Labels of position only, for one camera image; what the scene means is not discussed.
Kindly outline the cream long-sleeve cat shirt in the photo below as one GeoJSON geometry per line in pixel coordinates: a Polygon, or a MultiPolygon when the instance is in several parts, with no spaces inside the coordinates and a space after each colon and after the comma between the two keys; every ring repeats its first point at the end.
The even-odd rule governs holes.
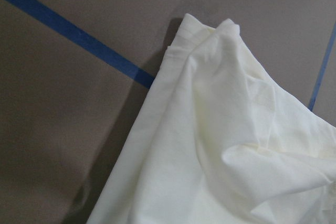
{"type": "Polygon", "coordinates": [[[335,223],[335,127],[185,15],[89,223],[335,223]]]}

